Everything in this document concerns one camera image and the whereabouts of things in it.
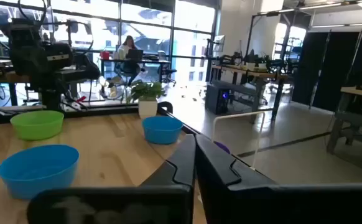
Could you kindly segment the computer monitor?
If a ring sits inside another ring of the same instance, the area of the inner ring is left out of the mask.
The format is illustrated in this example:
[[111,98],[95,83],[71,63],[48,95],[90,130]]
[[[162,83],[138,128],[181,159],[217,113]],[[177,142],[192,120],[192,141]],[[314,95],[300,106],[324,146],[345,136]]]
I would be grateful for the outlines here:
[[225,45],[225,35],[217,35],[213,40],[213,52],[222,53]]

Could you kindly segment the person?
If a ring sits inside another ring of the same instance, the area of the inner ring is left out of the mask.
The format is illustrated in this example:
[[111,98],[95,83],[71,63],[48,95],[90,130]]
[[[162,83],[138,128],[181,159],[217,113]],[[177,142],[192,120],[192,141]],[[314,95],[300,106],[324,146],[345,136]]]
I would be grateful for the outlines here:
[[137,62],[131,60],[131,57],[129,56],[130,50],[137,50],[137,47],[134,44],[133,37],[128,35],[125,41],[119,46],[117,51],[117,59],[123,60],[123,62],[121,62],[119,65],[119,69],[120,71],[129,75],[128,86],[131,86],[134,79],[141,72],[140,65]]

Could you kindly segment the white power strip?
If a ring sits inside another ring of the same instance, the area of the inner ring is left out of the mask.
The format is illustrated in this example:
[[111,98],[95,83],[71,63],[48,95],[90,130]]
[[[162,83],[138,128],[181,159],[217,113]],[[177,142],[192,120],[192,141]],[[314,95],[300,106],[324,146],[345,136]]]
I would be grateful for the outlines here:
[[85,105],[75,100],[62,100],[60,104],[65,111],[88,111],[88,108]]

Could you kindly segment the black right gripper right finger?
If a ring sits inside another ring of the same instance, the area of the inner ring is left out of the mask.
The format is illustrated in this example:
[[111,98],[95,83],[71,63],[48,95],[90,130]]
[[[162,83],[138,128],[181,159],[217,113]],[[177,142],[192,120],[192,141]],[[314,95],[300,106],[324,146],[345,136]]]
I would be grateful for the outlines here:
[[196,136],[208,224],[362,224],[362,184],[282,185]]

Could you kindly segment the wooden workbench with grey legs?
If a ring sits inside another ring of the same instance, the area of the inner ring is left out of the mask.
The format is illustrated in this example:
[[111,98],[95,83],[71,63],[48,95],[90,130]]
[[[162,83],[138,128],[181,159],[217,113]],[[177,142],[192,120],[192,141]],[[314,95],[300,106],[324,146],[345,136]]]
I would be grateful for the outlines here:
[[344,86],[341,98],[335,111],[335,122],[327,142],[327,152],[333,154],[340,138],[351,145],[355,139],[362,140],[359,129],[362,128],[362,88]]

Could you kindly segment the black curtain partition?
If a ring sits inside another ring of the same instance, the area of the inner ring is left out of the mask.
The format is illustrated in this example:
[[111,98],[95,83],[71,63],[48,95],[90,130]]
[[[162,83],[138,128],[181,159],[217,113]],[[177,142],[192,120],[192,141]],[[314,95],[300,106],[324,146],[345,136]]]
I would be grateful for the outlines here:
[[308,32],[292,101],[333,111],[343,86],[362,85],[362,33]]

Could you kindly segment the green plant in white pot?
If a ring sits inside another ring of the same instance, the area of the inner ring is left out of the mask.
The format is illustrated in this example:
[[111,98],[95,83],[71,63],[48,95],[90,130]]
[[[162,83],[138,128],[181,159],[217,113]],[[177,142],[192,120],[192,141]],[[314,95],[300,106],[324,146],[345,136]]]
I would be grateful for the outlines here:
[[126,98],[126,103],[137,100],[139,117],[145,119],[157,114],[157,99],[164,95],[165,90],[161,82],[148,83],[137,80],[131,84],[131,91]]

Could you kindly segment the purple plastic mini bowl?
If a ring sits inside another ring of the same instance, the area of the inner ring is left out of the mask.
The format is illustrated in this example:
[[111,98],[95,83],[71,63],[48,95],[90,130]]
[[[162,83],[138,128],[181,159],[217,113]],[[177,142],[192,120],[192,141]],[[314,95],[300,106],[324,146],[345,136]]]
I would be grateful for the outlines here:
[[222,144],[221,142],[215,141],[214,143],[215,143],[218,147],[220,147],[222,150],[224,150],[226,153],[231,154],[231,153],[230,153],[230,150],[228,149],[228,147],[225,146],[224,144]]

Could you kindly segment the black laptop on desk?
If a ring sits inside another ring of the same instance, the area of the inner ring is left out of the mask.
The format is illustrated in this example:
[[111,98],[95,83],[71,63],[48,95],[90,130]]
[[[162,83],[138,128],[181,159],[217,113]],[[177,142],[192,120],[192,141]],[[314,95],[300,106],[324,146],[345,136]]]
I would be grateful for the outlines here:
[[127,59],[140,61],[143,58],[144,51],[139,49],[129,49],[126,55]]

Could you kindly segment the green box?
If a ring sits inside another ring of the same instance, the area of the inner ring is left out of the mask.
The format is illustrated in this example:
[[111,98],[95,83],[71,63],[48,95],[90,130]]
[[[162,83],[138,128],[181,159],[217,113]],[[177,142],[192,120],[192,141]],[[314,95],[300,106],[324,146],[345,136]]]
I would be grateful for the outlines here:
[[51,138],[62,131],[64,114],[40,110],[18,114],[10,123],[19,139],[35,141]]

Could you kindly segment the blue plastic mini bowl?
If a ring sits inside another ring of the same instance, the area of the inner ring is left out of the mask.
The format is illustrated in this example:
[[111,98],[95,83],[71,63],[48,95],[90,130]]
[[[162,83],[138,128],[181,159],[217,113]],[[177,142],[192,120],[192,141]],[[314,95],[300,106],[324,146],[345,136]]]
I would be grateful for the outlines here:
[[68,145],[43,145],[17,152],[0,164],[0,178],[10,195],[30,200],[44,190],[71,186],[79,152]]
[[142,120],[145,139],[154,144],[173,144],[183,128],[183,122],[170,116],[151,116]]

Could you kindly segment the long ceiling light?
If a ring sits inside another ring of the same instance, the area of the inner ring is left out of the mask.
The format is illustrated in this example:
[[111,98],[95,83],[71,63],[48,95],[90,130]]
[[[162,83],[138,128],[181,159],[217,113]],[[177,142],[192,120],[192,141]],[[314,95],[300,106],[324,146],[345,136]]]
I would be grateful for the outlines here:
[[331,4],[319,4],[319,5],[314,5],[314,6],[299,7],[298,10],[320,9],[320,8],[328,8],[328,7],[338,7],[338,6],[342,6],[342,5],[343,5],[342,2],[331,3]]
[[311,26],[311,28],[332,28],[332,27],[358,27],[362,26],[362,23],[354,23],[354,24],[332,24],[332,25],[318,25]]

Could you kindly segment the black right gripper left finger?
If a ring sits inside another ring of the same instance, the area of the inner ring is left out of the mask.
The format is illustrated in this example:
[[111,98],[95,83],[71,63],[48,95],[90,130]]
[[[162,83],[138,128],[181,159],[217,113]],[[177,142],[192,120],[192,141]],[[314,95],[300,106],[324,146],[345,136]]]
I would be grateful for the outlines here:
[[192,224],[195,150],[194,135],[186,135],[137,187],[43,191],[28,204],[28,224]]

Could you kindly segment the grey office chair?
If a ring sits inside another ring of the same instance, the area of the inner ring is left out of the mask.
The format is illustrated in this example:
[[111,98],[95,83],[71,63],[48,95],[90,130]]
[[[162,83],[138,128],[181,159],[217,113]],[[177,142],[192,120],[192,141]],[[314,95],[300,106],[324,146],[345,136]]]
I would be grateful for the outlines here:
[[160,61],[166,61],[166,63],[162,63],[159,65],[159,81],[161,83],[171,83],[173,84],[173,86],[175,86],[177,82],[172,78],[172,74],[177,72],[177,70],[171,68],[171,64],[167,60],[167,56],[163,50],[159,50],[157,53]]

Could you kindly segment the wooden workbench with black legs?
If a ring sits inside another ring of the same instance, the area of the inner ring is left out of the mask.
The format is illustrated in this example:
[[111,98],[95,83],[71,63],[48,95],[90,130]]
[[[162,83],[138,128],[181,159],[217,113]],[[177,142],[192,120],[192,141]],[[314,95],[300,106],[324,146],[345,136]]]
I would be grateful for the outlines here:
[[[287,75],[282,73],[256,72],[246,70],[240,66],[212,65],[210,82],[219,84],[230,91],[230,102],[238,102],[251,108],[252,111],[271,111],[271,121],[276,120],[281,102],[283,86]],[[271,81],[278,84],[274,104],[272,108],[260,109],[264,103],[260,103],[263,97],[265,85]]]

